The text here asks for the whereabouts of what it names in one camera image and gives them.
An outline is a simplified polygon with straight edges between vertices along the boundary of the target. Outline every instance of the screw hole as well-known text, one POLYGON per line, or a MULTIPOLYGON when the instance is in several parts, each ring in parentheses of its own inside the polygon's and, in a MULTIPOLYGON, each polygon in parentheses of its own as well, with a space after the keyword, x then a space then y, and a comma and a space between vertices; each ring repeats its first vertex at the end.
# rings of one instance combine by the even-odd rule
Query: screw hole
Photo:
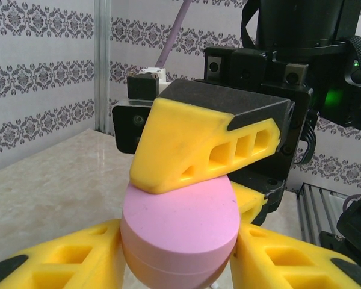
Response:
POLYGON ((286 76, 286 82, 288 84, 296 84, 298 83, 300 80, 300 77, 298 76, 298 74, 296 73, 289 73, 287 76, 286 76))
POLYGON ((133 123, 136 126, 141 126, 144 124, 144 118, 143 116, 134 116, 133 123))
POLYGON ((292 147, 290 147, 288 145, 284 145, 284 146, 282 146, 282 153, 284 155, 291 155, 293 153, 293 149, 292 149, 292 147))
POLYGON ((278 184, 278 182, 277 182, 275 179, 268 179, 268 180, 267 180, 267 183, 268 183, 269 185, 277 185, 277 184, 278 184))
POLYGON ((212 62, 211 64, 210 64, 210 71, 211 72, 217 72, 219 70, 219 65, 218 65, 218 63, 216 63, 216 62, 212 62))

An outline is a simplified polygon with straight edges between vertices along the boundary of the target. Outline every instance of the wire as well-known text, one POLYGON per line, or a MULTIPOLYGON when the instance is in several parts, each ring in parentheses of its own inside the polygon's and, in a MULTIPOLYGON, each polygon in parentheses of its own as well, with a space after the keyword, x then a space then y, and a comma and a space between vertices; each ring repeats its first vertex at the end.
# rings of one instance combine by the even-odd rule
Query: wire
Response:
POLYGON ((348 208, 348 204, 351 200, 354 200, 354 199, 358 199, 361 197, 361 194, 354 194, 352 196, 348 196, 346 199, 345 199, 345 202, 342 204, 342 211, 345 212, 348 208))
POLYGON ((254 48, 255 44, 253 43, 250 35, 247 32, 246 26, 258 11, 260 6, 260 0, 248 0, 242 10, 242 23, 241 23, 241 38, 243 48, 254 48))
POLYGON ((315 153, 315 147, 317 144, 317 137, 315 135, 315 131, 313 127, 310 125, 310 122, 305 122, 303 130, 302 130, 302 136, 301 140, 305 141, 307 143, 307 149, 304 152, 304 154, 301 157, 300 161, 295 162, 294 164, 308 164, 315 153))
POLYGON ((190 7, 192 0, 184 0, 178 15, 174 21, 174 25, 170 31, 170 35, 167 38, 166 44, 163 47, 161 55, 158 58, 158 61, 155 64, 155 67, 164 67, 168 56, 170 55, 171 50, 173 49, 176 37, 181 28, 182 22, 185 19, 188 8, 190 7))

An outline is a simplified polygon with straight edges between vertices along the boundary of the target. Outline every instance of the pink cylinder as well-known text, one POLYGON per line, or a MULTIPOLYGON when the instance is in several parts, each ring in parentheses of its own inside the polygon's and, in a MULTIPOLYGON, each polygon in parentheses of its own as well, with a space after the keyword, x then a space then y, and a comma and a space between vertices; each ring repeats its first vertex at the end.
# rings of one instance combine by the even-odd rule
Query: pink cylinder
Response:
POLYGON ((227 264, 239 223, 227 176, 159 195, 129 184, 120 227, 123 252, 151 289, 205 288, 227 264))

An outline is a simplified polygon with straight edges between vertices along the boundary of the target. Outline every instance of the beige countertop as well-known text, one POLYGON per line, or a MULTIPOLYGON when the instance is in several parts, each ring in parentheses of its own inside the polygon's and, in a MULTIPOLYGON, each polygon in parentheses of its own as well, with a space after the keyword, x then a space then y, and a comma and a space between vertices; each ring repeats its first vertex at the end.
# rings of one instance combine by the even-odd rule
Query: beige countertop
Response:
MULTIPOLYGON (((19 250, 122 216, 132 155, 85 131, 0 170, 0 261, 19 250)), ((262 225, 301 238, 295 194, 262 225)), ((231 289, 230 268, 218 280, 231 289)), ((127 269, 123 288, 146 288, 127 269)))

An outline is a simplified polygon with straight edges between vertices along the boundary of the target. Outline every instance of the white wall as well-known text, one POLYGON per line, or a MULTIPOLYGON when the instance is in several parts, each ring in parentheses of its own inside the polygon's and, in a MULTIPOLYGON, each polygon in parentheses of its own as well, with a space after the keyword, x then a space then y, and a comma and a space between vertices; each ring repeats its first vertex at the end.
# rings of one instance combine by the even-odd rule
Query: white wall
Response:
POLYGON ((0 169, 94 128, 93 0, 0 0, 0 169))

